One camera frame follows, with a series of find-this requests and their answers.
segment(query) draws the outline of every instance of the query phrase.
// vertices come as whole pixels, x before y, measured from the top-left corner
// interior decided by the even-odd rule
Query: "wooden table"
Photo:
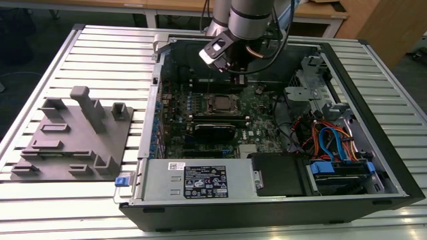
[[[148,28],[158,28],[158,15],[200,17],[204,2],[204,0],[0,0],[0,7],[144,14]],[[212,0],[210,12],[214,11],[214,5]],[[330,4],[309,2],[298,7],[294,21],[327,25],[323,37],[334,38],[347,18],[349,14],[337,12]]]
[[[147,0],[146,15],[150,28],[156,28],[158,15],[176,15],[200,17],[204,0]],[[215,1],[211,1],[210,10],[214,10]],[[347,12],[334,10],[331,4],[307,2],[299,5],[295,11],[294,22],[327,25],[325,38],[334,38],[343,20],[349,18]]]

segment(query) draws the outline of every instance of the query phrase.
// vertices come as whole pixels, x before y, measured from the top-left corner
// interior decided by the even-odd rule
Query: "black cable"
[[[204,16],[206,16],[207,6],[208,6],[208,0],[204,0],[204,6],[203,6],[203,11],[202,11],[202,17],[200,17],[200,21],[199,21],[199,30],[200,30],[200,32],[203,32],[203,29],[202,29],[202,21],[203,21],[203,18],[204,18]]]
[[[276,107],[278,107],[278,102],[279,102],[279,95],[275,99],[275,103],[274,103],[274,107],[272,107],[272,122],[274,125],[276,126],[276,128],[279,129],[280,133],[283,134],[283,136],[286,136],[286,138],[291,141],[291,143],[295,145],[295,147],[298,148],[299,152],[306,153],[306,151],[302,149],[302,147],[299,146],[299,143],[291,138],[291,136],[280,129],[280,125],[284,124],[282,123],[280,125],[278,124],[276,121]]]
[[[278,32],[280,33],[280,24],[279,24],[279,18],[278,18],[278,13],[276,13],[275,6],[272,6],[272,19],[274,19],[274,22],[275,22],[275,25],[276,25],[276,28],[278,28]],[[270,55],[264,55],[262,57],[262,59],[271,59],[275,56],[276,51],[279,50],[279,47],[282,45],[280,43],[282,43],[282,39],[278,38],[278,47],[275,48],[275,51]]]
[[[207,0],[207,17],[211,18],[211,0]]]
[[[292,138],[294,134],[295,134],[295,131],[292,131],[290,134],[291,138]],[[288,150],[287,150],[288,152],[291,152],[291,148],[292,148],[292,144],[288,145]]]
[[[291,19],[290,19],[290,23],[288,23],[288,27],[287,27],[287,34],[286,34],[283,42],[280,43],[280,47],[278,48],[278,51],[274,54],[274,57],[272,57],[270,63],[266,66],[263,66],[262,68],[259,68],[256,70],[252,70],[252,71],[234,71],[234,70],[227,69],[226,71],[228,73],[238,74],[238,75],[255,74],[255,73],[266,70],[275,63],[275,61],[278,59],[278,56],[279,56],[282,50],[286,48],[286,45],[287,45],[287,42],[288,42],[291,26],[292,26],[292,21],[294,21],[294,14],[295,14],[295,9],[294,8],[295,8],[295,1],[292,0],[291,1]]]

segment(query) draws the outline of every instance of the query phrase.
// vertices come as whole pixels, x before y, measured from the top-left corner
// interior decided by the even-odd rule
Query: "warning label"
[[[228,198],[226,166],[186,166],[183,192],[187,199]]]

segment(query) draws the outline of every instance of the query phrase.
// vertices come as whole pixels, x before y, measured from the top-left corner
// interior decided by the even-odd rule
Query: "aluminum extrusion table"
[[[68,98],[74,86],[88,86],[103,105],[134,107],[122,172],[138,164],[152,78],[156,33],[196,35],[187,30],[87,25],[74,29],[0,144],[0,181],[11,178],[22,149],[43,118],[44,98]],[[369,45],[357,40],[290,37],[329,42],[370,105],[391,143],[427,194],[427,116]],[[338,95],[342,91],[334,83]],[[66,104],[78,104],[71,99]],[[114,182],[0,184],[0,239],[414,239],[427,236],[427,200],[377,212],[346,224],[255,227],[171,233],[143,232],[119,210],[130,187]]]

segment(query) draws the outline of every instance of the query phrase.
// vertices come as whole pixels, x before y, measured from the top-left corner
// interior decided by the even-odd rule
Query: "gray vertical post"
[[[95,132],[98,134],[106,132],[106,126],[102,121],[102,116],[99,114],[99,111],[95,109],[92,100],[90,98],[90,88],[87,86],[75,86],[71,90],[70,97],[71,99],[78,101],[83,115],[88,120]]]
[[[40,110],[52,123],[63,123],[64,119],[60,110],[67,109],[67,106],[60,98],[47,98]]]

